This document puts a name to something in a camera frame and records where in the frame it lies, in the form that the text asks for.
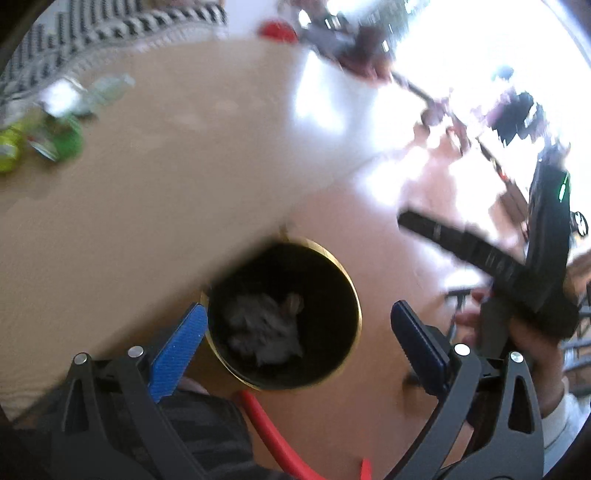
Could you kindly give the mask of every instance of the white sleeve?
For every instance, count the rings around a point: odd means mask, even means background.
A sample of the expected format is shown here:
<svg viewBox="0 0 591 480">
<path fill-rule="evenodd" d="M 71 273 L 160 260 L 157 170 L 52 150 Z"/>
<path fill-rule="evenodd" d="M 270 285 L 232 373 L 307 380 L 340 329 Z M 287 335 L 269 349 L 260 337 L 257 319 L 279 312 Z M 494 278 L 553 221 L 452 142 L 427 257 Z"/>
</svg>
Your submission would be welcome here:
<svg viewBox="0 0 591 480">
<path fill-rule="evenodd" d="M 569 383 L 564 382 L 564 397 L 558 407 L 542 419 L 544 433 L 544 475 L 562 458 L 574 442 L 589 417 L 589 397 L 577 400 L 569 393 Z"/>
</svg>

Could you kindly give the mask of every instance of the striped fabric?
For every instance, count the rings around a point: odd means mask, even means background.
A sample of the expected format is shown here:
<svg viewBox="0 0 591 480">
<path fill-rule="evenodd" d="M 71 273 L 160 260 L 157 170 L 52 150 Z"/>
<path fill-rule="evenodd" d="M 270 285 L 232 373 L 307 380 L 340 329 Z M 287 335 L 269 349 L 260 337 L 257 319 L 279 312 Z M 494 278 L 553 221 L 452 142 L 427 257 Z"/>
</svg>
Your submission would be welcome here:
<svg viewBox="0 0 591 480">
<path fill-rule="evenodd" d="M 122 453 L 135 459 L 155 479 L 161 478 L 142 444 L 121 394 L 112 394 L 115 424 L 108 438 Z M 51 434 L 57 404 L 43 416 L 36 430 L 17 434 L 39 462 L 51 463 Z M 180 439 L 203 467 L 208 480 L 296 480 L 287 473 L 263 468 L 254 461 L 252 442 L 240 410 L 230 401 L 176 391 L 160 402 Z"/>
<path fill-rule="evenodd" d="M 68 11 L 56 15 L 55 34 L 47 34 L 45 25 L 33 25 L 15 50 L 0 74 L 0 106 L 24 99 L 61 74 L 86 71 L 106 61 L 105 55 L 96 54 L 105 47 L 111 47 L 113 55 L 113 50 L 140 39 L 191 41 L 195 30 L 225 25 L 226 12 L 214 2 L 145 10 L 141 0 L 70 0 Z"/>
</svg>

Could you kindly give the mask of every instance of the gold cup rim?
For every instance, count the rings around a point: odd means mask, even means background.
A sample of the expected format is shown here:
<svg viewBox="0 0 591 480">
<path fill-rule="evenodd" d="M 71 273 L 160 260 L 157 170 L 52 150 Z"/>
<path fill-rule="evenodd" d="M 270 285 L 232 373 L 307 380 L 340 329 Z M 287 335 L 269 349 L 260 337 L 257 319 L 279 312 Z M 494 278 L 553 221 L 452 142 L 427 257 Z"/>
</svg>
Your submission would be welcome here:
<svg viewBox="0 0 591 480">
<path fill-rule="evenodd" d="M 257 390 L 257 391 L 280 391 L 280 390 L 297 391 L 297 390 L 303 390 L 305 388 L 315 387 L 315 386 L 327 381 L 329 378 L 333 378 L 333 377 L 340 375 L 340 373 L 345 368 L 345 364 L 349 360 L 351 354 L 357 348 L 357 344 L 359 343 L 359 339 L 361 337 L 361 327 L 362 327 L 362 323 L 363 323 L 362 315 L 361 315 L 361 304 L 359 303 L 359 297 L 357 295 L 357 290 L 355 290 L 355 285 L 353 285 L 353 281 L 351 280 L 351 277 L 349 276 L 349 274 L 347 273 L 347 271 L 345 270 L 343 265 L 336 259 L 336 257 L 332 253 L 330 253 L 326 248 L 317 244 L 316 242 L 309 240 L 307 238 L 303 238 L 303 237 L 290 237 L 287 235 L 281 235 L 278 238 L 278 243 L 296 244 L 296 245 L 302 245 L 303 247 L 310 248 L 310 249 L 314 250 L 315 252 L 318 252 L 319 254 L 326 257 L 341 271 L 341 273 L 348 280 L 349 285 L 351 287 L 351 291 L 353 292 L 353 295 L 355 296 L 355 303 L 357 305 L 357 330 L 355 332 L 355 338 L 353 339 L 353 342 L 351 342 L 351 346 L 349 347 L 349 350 L 347 351 L 345 358 L 343 358 L 343 361 L 333 371 L 328 372 L 323 377 L 320 377 L 319 379 L 315 380 L 314 382 L 312 382 L 308 385 L 302 385 L 300 387 L 294 387 L 294 388 L 282 388 L 282 389 L 277 388 L 277 389 L 271 390 L 271 389 L 261 388 L 257 385 L 253 385 L 248 380 L 246 380 L 246 379 L 242 378 L 240 375 L 238 375 L 234 371 L 234 369 L 228 364 L 228 362 L 226 362 L 226 360 L 217 351 L 217 347 L 212 339 L 211 333 L 209 332 L 209 328 L 208 328 L 205 333 L 205 337 L 207 339 L 207 343 L 209 344 L 209 348 L 212 349 L 213 353 L 218 358 L 218 360 L 220 360 L 222 365 L 224 367 L 226 367 L 226 370 L 228 370 L 234 377 L 236 377 L 238 380 L 240 380 L 240 382 L 242 382 L 246 386 L 252 388 L 253 390 Z M 203 305 L 209 311 L 209 296 L 204 291 L 201 291 L 201 293 L 200 293 L 199 303 L 201 303 L 201 305 Z"/>
</svg>

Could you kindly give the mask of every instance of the red object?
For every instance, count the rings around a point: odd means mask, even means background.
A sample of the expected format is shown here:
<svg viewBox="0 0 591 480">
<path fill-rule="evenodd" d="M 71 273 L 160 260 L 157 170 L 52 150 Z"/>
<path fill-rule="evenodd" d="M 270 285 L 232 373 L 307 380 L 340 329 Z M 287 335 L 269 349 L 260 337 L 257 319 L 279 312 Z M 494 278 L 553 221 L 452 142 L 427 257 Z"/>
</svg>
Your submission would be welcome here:
<svg viewBox="0 0 591 480">
<path fill-rule="evenodd" d="M 241 390 L 237 395 L 246 416 L 248 416 L 259 437 L 261 437 L 261 440 L 285 473 L 289 473 L 299 480 L 326 480 L 312 470 L 291 448 L 252 393 Z M 360 480 L 371 480 L 371 463 L 367 458 L 364 458 L 361 462 L 359 478 Z"/>
<path fill-rule="evenodd" d="M 296 31 L 289 23 L 280 20 L 264 22 L 259 29 L 259 35 L 280 42 L 297 43 Z"/>
</svg>

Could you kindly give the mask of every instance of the green can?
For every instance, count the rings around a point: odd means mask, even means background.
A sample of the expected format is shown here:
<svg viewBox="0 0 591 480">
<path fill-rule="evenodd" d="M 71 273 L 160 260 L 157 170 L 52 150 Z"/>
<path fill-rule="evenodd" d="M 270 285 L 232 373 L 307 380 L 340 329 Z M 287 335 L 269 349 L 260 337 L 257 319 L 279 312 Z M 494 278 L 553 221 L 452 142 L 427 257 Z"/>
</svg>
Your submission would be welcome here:
<svg viewBox="0 0 591 480">
<path fill-rule="evenodd" d="M 51 161 L 70 160 L 82 152 L 82 126 L 73 115 L 59 118 L 46 115 L 43 122 L 30 132 L 29 143 Z"/>
</svg>

